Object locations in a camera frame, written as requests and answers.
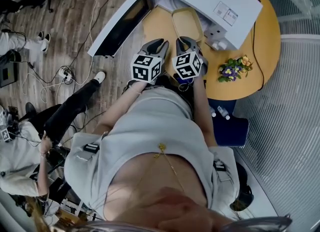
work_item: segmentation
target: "white t-shirt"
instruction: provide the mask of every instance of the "white t-shirt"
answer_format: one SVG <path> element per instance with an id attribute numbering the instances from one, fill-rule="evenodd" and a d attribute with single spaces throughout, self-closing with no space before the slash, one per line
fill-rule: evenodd
<path id="1" fill-rule="evenodd" d="M 40 164 L 40 138 L 28 121 L 19 124 L 21 136 L 9 142 L 0 142 L 0 189 L 11 195 L 39 196 L 37 184 L 29 176 Z"/>
<path id="2" fill-rule="evenodd" d="M 96 154 L 83 151 L 84 145 L 91 143 L 99 144 Z M 145 90 L 107 136 L 76 133 L 64 165 L 66 181 L 89 208 L 104 217 L 104 205 L 100 203 L 104 203 L 117 171 L 138 155 L 159 153 L 160 143 L 165 144 L 167 155 L 183 157 L 193 166 L 209 209 L 220 211 L 235 200 L 239 178 L 233 151 L 208 148 L 200 128 L 192 121 L 189 106 L 165 88 Z M 214 168 L 218 159 L 226 166 L 223 174 Z"/>

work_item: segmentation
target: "microwave door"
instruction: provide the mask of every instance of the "microwave door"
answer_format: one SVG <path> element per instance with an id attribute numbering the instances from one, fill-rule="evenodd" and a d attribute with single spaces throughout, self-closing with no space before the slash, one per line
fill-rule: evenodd
<path id="1" fill-rule="evenodd" d="M 126 0 L 104 26 L 88 54 L 114 57 L 131 32 L 154 6 L 154 0 Z"/>

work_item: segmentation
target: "label sticker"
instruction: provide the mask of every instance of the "label sticker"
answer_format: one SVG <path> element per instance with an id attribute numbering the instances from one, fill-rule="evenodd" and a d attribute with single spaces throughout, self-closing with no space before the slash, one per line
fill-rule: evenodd
<path id="1" fill-rule="evenodd" d="M 236 14 L 233 10 L 229 9 L 227 13 L 224 15 L 223 19 L 229 23 L 231 26 L 236 22 L 238 18 L 238 14 Z"/>
<path id="2" fill-rule="evenodd" d="M 226 4 L 223 2 L 219 2 L 214 11 L 219 17 L 224 19 L 230 26 L 232 26 L 237 18 L 238 14 L 236 14 L 233 10 L 231 10 Z"/>
<path id="3" fill-rule="evenodd" d="M 224 18 L 228 10 L 229 10 L 229 7 L 220 1 L 213 12 L 215 12 L 221 18 Z"/>

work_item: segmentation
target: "yellow tray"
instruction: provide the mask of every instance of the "yellow tray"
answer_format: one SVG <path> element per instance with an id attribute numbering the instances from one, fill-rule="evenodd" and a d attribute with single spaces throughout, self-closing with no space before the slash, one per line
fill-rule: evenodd
<path id="1" fill-rule="evenodd" d="M 191 7 L 174 10 L 171 14 L 177 36 L 189 37 L 199 42 L 204 37 L 204 32 L 196 11 Z"/>

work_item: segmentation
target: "white cube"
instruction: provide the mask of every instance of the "white cube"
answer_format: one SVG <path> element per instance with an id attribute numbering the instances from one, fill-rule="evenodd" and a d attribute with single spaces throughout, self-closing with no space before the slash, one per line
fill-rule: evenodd
<path id="1" fill-rule="evenodd" d="M 172 58 L 173 68 L 183 80 L 198 77 L 202 63 L 195 51 Z"/>
<path id="2" fill-rule="evenodd" d="M 151 83 L 161 73 L 162 58 L 135 54 L 130 66 L 132 79 Z"/>

